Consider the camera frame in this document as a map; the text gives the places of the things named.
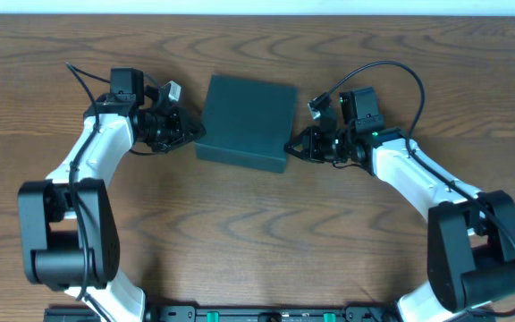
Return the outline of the dark green box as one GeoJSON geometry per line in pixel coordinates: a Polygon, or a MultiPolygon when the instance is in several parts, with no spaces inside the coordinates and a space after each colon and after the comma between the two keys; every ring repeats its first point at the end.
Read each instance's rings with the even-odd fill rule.
{"type": "Polygon", "coordinates": [[[202,113],[200,160],[283,173],[299,90],[291,85],[214,75],[202,113]]]}

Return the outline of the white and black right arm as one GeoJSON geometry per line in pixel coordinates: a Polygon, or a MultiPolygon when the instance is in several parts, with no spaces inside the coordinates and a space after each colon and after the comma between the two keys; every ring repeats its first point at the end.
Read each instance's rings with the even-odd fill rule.
{"type": "MultiPolygon", "coordinates": [[[[396,304],[400,321],[489,321],[515,294],[515,204],[442,169],[400,128],[358,133],[310,126],[283,147],[294,157],[355,166],[397,190],[427,222],[427,282],[396,304]]],[[[504,312],[515,315],[515,308],[504,312]]]]}

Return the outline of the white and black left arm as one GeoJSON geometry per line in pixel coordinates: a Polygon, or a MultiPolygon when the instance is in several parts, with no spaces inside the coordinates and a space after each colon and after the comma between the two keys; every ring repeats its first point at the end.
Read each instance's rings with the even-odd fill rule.
{"type": "Polygon", "coordinates": [[[83,132],[66,159],[44,180],[19,188],[28,281],[71,295],[102,321],[144,320],[147,296],[120,267],[120,241],[107,189],[136,142],[167,153],[205,133],[197,116],[175,105],[89,108],[83,132]]]}

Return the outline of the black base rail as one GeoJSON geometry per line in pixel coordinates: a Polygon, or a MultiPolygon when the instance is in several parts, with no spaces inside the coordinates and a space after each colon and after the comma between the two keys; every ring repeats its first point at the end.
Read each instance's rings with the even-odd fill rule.
{"type": "Polygon", "coordinates": [[[401,316],[386,306],[336,308],[219,308],[158,306],[146,309],[148,322],[393,322],[401,316]]]}

